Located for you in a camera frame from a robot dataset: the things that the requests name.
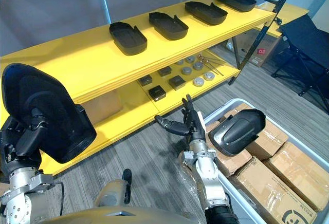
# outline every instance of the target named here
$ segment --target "black tray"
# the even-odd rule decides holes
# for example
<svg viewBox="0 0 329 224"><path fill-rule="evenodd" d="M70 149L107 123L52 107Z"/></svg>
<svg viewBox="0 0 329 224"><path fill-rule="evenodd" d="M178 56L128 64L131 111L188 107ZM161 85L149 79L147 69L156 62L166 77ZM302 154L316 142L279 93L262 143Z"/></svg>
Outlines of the black tray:
<svg viewBox="0 0 329 224"><path fill-rule="evenodd" d="M218 0L238 11L249 12L256 5L255 0Z"/></svg>
<svg viewBox="0 0 329 224"><path fill-rule="evenodd" d="M148 45L148 40L137 26L132 28L130 24L115 22L109 26L109 32L114 39L114 43L124 54L141 53Z"/></svg>
<svg viewBox="0 0 329 224"><path fill-rule="evenodd" d="M162 12L150 13L149 21L156 31L169 40L182 39L189 29L176 15L172 18Z"/></svg>
<svg viewBox="0 0 329 224"><path fill-rule="evenodd" d="M202 2L186 2L185 9L199 20L210 25L219 25L227 15L227 11L215 6L213 2L210 6Z"/></svg>

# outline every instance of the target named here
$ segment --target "shelf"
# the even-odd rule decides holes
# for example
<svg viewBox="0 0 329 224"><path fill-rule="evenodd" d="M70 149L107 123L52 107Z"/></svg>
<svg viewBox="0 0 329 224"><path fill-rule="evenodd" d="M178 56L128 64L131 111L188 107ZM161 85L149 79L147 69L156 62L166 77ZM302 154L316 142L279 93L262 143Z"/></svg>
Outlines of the shelf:
<svg viewBox="0 0 329 224"><path fill-rule="evenodd" d="M152 84L148 84L146 86L143 86L143 90L144 92L149 96L149 98L152 100L153 104L157 107L157 109L159 110L160 114L165 114L179 106L182 105L181 99L186 97L186 94L190 94L191 97L196 97L204 92L206 92L207 90L211 89L212 87L218 85L219 83L222 83L228 79L230 79L233 76L237 76L237 74L239 73L239 70L236 69L235 67L233 67L232 65L228 64L226 61L224 61L222 58L218 57L217 55L213 54L212 52L210 52L209 50L205 50L201 52L201 55L203 55L204 57L209 57L209 58L216 58L218 60L222 60L222 65L216 65L213 64L213 66L216 66L216 68L224 75L221 76L220 74L217 75L215 74L215 78L212 81L206 81L202 87L196 87L193 84L193 80L196 77L201 77L203 78L203 74L207 71L211 71L209 68L207 67L203 67L201 70L194 70L192 68L192 63L187 63L186 61L184 61L183 65L176 65L173 64L171 65L171 69L172 69L172 73L161 77L159 75L158 72L154 72L151 75L152 79L153 79L153 83ZM183 75L181 73L181 69L184 66L189 66L192 68L192 73L190 75ZM174 90L170 85L169 85L169 79L176 76L176 75L180 75L185 81L186 84L184 87L178 89L178 90ZM151 96L149 95L149 89L160 85L166 92L166 97L155 102Z"/></svg>
<svg viewBox="0 0 329 224"><path fill-rule="evenodd" d="M123 20L137 25L148 39L146 51L140 54L125 56L104 25L6 55L1 69L13 62L34 65L58 79L75 103L83 103L274 17L274 13L261 9L242 13L216 0L194 1L214 2L228 12L227 18L220 25L209 26L185 12L185 2L179 3L156 11L177 14L189 26L181 40L165 39L149 24L149 13L145 13Z"/></svg>
<svg viewBox="0 0 329 224"><path fill-rule="evenodd" d="M45 174L55 175L154 120L158 110L136 81L118 88L118 94L123 109L95 125L96 139L83 153L65 164L56 162L46 153L42 154L40 168Z"/></svg>
<svg viewBox="0 0 329 224"><path fill-rule="evenodd" d="M264 2L262 5L258 6L258 8L266 11L272 11L274 6L275 5L272 3ZM278 14L278 18L282 20L282 25L284 25L307 13L308 10L304 8L285 3ZM257 30L261 30L262 28L263 26L261 25L256 26ZM276 22L272 23L266 34L274 36L275 38L279 38L282 35L282 33L279 32L279 25Z"/></svg>

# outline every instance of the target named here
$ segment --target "red label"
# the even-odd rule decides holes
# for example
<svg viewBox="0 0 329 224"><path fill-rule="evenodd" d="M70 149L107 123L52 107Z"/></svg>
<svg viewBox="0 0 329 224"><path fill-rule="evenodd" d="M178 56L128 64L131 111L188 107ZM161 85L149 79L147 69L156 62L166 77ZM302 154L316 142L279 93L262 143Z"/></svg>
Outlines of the red label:
<svg viewBox="0 0 329 224"><path fill-rule="evenodd" d="M265 54L265 48L257 49L257 54Z"/></svg>

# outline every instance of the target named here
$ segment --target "cardboard box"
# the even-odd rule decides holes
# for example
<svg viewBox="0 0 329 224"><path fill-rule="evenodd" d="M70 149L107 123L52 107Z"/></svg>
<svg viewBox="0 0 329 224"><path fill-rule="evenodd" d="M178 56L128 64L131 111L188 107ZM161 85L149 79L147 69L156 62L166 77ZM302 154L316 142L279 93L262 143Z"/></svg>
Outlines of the cardboard box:
<svg viewBox="0 0 329 224"><path fill-rule="evenodd" d="M225 118L235 115L244 109L251 109L243 103L235 109L224 114ZM272 122L266 119L265 128L258 134L258 138L246 147L246 150L259 160L266 160L272 157L288 139L288 135L277 128Z"/></svg>
<svg viewBox="0 0 329 224"><path fill-rule="evenodd" d="M93 125L122 110L121 100L116 90L112 90L81 105L86 110Z"/></svg>
<svg viewBox="0 0 329 224"><path fill-rule="evenodd" d="M219 124L220 124L219 121L215 121L214 123L206 126L206 143L208 148L216 149L214 145L211 143L208 133L211 130L213 130L215 127L217 127ZM233 157L225 156L221 152L216 150L216 155L218 158L218 160L216 161L218 169L226 177L233 175L238 169L243 167L252 158L252 156L246 150L241 151L239 154Z"/></svg>
<svg viewBox="0 0 329 224"><path fill-rule="evenodd" d="M311 224L317 216L256 157L230 179L255 203L257 211L267 223Z"/></svg>
<svg viewBox="0 0 329 224"><path fill-rule="evenodd" d="M259 33L258 30L251 29L235 37L237 47L239 50L239 55L241 57L244 57L247 54L253 41L256 39L258 33ZM274 52L278 52L278 50L276 49L280 44L282 44L281 42L282 42L281 36L279 38L276 38L274 36L266 34L262 39L262 41L260 42L258 48L250 57L249 62L253 63L258 67L262 66L268 59L271 59L273 57ZM226 47L232 52L234 52L232 39L228 40ZM283 50L284 47L286 46L281 45L280 47L281 50Z"/></svg>
<svg viewBox="0 0 329 224"><path fill-rule="evenodd" d="M329 173L290 142L265 165L315 211L329 202Z"/></svg>
<svg viewBox="0 0 329 224"><path fill-rule="evenodd" d="M4 192L8 191L10 188L10 184L0 183L0 196L4 194Z"/></svg>

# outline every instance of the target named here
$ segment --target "plastic crate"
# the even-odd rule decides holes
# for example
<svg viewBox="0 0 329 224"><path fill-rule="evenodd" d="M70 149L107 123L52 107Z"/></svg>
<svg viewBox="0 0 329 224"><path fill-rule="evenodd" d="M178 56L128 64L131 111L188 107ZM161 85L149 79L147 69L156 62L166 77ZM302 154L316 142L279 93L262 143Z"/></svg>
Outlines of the plastic crate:
<svg viewBox="0 0 329 224"><path fill-rule="evenodd" d="M217 110L215 110L213 113L211 113L208 117L204 119L205 124L211 124L214 121L218 120L219 118L223 117L225 113L228 111L236 108L240 104L245 103L253 108L257 108L254 105L250 104L249 102L240 99L235 98L231 99L227 103L225 103L223 106L219 107ZM282 131L284 131L289 136L289 141L293 143L295 146L297 146L301 151L306 153L309 157L311 157L315 162L317 162L320 166L322 166L327 172L329 172L329 163L326 162L323 158L321 158L318 154L316 154L314 151L312 151L309 147L307 147L305 144L303 144L301 141L299 141L297 138L295 138L292 134L287 132L282 126L280 126L277 122L272 120L269 116L266 115L266 118L272 122L274 125L276 125L278 128L280 128ZM232 197L232 205L233 210L235 211L236 215L240 219L240 223L263 223L266 224L266 222L263 220L263 218L256 212L256 210L252 207L252 202L247 200L248 198L244 198L242 195L243 193L239 191L237 188L235 188L231 182L222 174L220 173L220 181L223 184L223 187L226 189L226 191L231 195ZM315 219L314 223L329 223L329 204L327 204L326 208L318 212L318 216Z"/></svg>

